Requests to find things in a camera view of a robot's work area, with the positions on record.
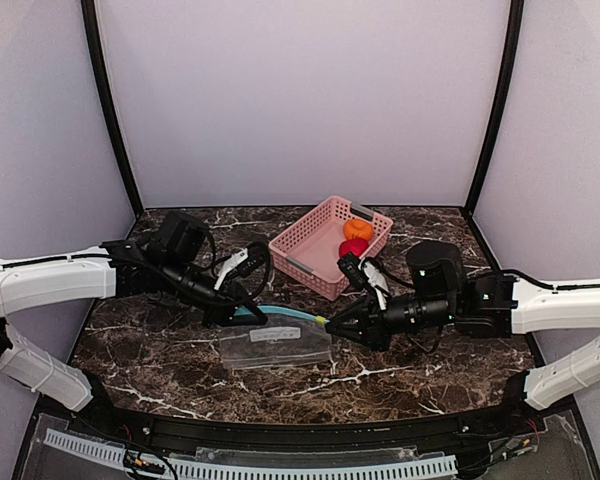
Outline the red toy fruit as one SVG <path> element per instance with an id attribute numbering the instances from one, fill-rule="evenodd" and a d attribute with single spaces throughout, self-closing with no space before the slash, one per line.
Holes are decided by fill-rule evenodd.
<path id="1" fill-rule="evenodd" d="M 340 259 L 347 255 L 353 255 L 361 259 L 368 248 L 369 242 L 364 238 L 346 239 L 339 245 L 338 255 Z"/>

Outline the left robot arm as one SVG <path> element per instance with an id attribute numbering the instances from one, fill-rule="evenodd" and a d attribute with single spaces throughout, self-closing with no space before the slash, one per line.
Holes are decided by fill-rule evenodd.
<path id="1" fill-rule="evenodd" d="M 249 324 L 266 315 L 241 279 L 270 272 L 268 247 L 253 241 L 219 256 L 209 225 L 182 211 L 136 240 L 20 260 L 0 259 L 0 374 L 77 414 L 102 416 L 113 408 L 93 373 L 69 366 L 26 338 L 9 319 L 36 310 L 59 312 L 71 304 L 166 294 L 203 314 L 207 326 L 236 326 L 245 308 Z"/>

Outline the clear zip top bag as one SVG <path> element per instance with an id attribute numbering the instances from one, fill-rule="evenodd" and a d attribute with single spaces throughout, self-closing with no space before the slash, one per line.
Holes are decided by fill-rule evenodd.
<path id="1" fill-rule="evenodd" d="M 219 329 L 219 355 L 226 369 L 291 368 L 332 360 L 332 339 L 324 317 L 275 305 L 260 309 L 268 317 L 266 325 Z"/>

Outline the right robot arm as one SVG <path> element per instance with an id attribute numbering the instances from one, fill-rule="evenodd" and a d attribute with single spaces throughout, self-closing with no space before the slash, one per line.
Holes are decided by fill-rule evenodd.
<path id="1" fill-rule="evenodd" d="M 342 257 L 341 272 L 367 294 L 327 320 L 326 331 L 372 351 L 386 351 L 395 335 L 447 325 L 481 339 L 600 330 L 600 279 L 550 284 L 517 270 L 468 278 L 459 248 L 431 240 L 411 247 L 406 262 L 414 292 L 393 296 L 376 259 Z M 541 411 L 599 381 L 600 335 L 552 363 L 510 377 L 503 401 Z"/>

